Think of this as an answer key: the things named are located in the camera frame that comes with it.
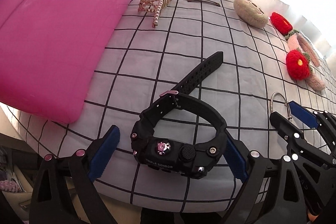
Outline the black digital wristwatch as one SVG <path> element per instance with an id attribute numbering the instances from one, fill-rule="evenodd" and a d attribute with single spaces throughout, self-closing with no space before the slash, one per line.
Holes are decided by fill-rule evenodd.
<path id="1" fill-rule="evenodd" d="M 205 177 L 218 163 L 227 144 L 226 121 L 212 106 L 191 96 L 191 92 L 222 63 L 222 51 L 210 55 L 140 113 L 130 134 L 138 163 L 193 179 Z M 156 128 L 161 128 L 160 120 L 172 111 L 189 112 L 204 119 L 215 129 L 215 136 L 193 144 L 191 126 L 184 130 L 175 124 L 162 133 L 155 133 Z"/>

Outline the pearl hair claw clip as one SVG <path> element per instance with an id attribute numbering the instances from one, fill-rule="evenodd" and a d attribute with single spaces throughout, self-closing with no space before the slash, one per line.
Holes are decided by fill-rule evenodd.
<path id="1" fill-rule="evenodd" d="M 162 10 L 168 6 L 172 0 L 139 0 L 138 12 L 153 14 L 152 27 L 156 28 Z"/>

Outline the white checkered bed sheet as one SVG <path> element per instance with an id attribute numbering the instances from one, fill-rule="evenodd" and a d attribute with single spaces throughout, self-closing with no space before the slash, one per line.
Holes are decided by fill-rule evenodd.
<path id="1" fill-rule="evenodd" d="M 335 111 L 335 79 L 326 63 L 315 71 L 325 83 L 313 91 L 287 73 L 288 46 L 271 25 L 253 28 L 239 19 L 230 0 L 207 3 L 173 0 L 157 28 L 133 0 L 106 45 L 94 71 L 80 118 L 61 124 L 2 106 L 23 140 L 39 155 L 70 156 L 102 137 L 111 125 L 120 142 L 96 189 L 116 200 L 168 211 L 226 209 L 241 182 L 221 159 L 199 180 L 138 164 L 130 133 L 139 113 L 170 90 L 202 60 L 217 51 L 223 64 L 192 92 L 226 120 L 228 132 L 264 157 L 280 158 L 286 142 L 269 123 L 269 113 L 286 114 L 284 100 L 308 110 Z"/>

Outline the pink strawberry fuzzy headband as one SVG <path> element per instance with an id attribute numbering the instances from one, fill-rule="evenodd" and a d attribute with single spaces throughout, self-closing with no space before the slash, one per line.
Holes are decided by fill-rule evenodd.
<path id="1" fill-rule="evenodd" d="M 319 67 L 319 59 L 309 41 L 279 13 L 273 12 L 270 22 L 285 37 L 289 52 L 286 69 L 293 80 L 305 80 L 314 91 L 322 91 L 326 84 L 319 79 L 311 64 Z"/>

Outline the beige plush sloth head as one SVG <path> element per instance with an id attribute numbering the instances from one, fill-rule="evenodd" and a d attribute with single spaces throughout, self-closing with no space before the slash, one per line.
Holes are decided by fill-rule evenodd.
<path id="1" fill-rule="evenodd" d="M 264 28 L 268 24 L 268 16 L 252 0 L 234 0 L 234 10 L 251 26 Z"/>

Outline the pink plastic basin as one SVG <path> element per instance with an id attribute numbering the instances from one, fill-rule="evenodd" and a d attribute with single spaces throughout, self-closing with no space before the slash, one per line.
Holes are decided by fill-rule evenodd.
<path id="1" fill-rule="evenodd" d="M 1 0 L 1 102 L 62 123 L 82 111 L 130 0 Z"/>

